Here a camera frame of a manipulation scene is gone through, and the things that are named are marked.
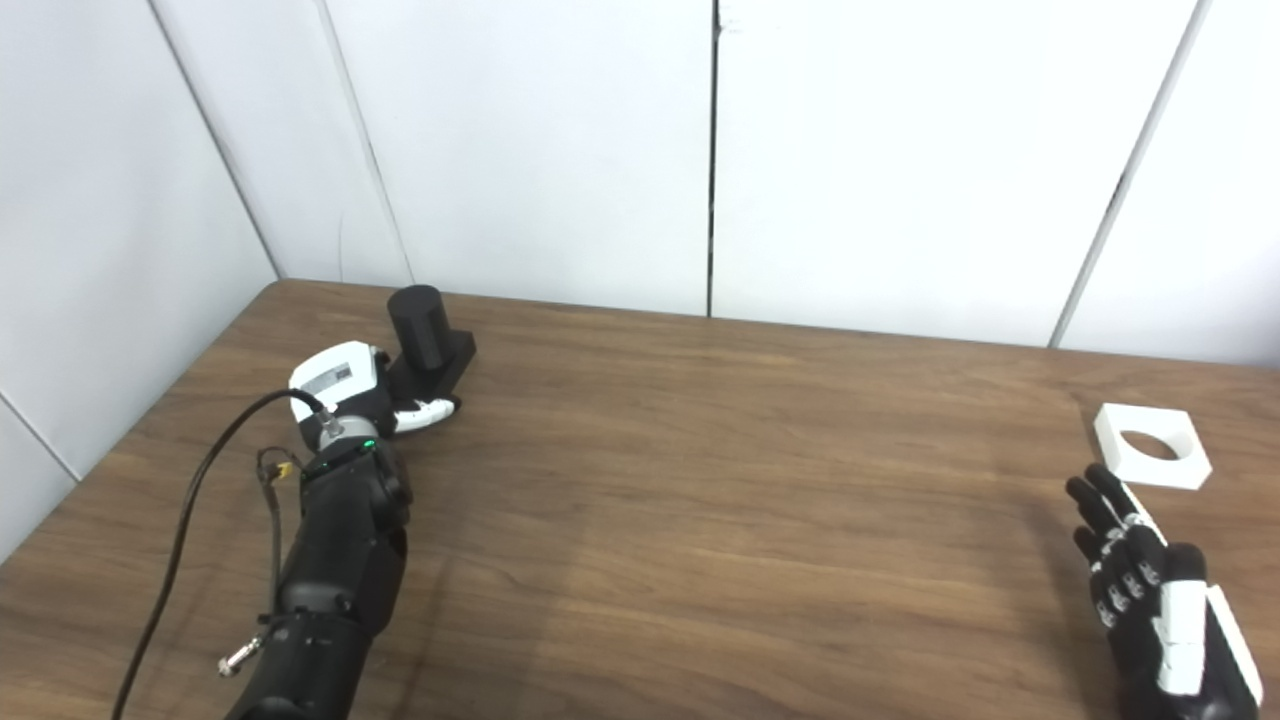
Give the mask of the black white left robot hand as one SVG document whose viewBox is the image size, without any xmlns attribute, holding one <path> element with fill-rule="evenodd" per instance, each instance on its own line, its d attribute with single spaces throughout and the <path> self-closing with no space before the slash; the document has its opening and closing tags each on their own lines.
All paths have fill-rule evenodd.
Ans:
<svg viewBox="0 0 1280 720">
<path fill-rule="evenodd" d="M 305 446 L 316 454 L 338 439 L 389 439 L 457 414 L 462 404 L 453 387 L 463 369 L 461 360 L 419 369 L 406 351 L 393 359 L 378 346 L 349 341 L 311 356 L 289 379 L 292 389 L 323 404 L 332 420 L 297 398 L 291 407 Z"/>
</svg>

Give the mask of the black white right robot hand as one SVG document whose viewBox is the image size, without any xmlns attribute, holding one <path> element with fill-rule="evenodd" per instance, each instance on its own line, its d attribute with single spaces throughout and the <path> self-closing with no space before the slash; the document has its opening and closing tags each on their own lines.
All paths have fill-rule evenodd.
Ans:
<svg viewBox="0 0 1280 720">
<path fill-rule="evenodd" d="M 1265 687 L 1198 544 L 1171 542 L 1101 462 L 1065 483 L 1073 541 L 1117 670 L 1124 719 L 1257 719 Z"/>
</svg>

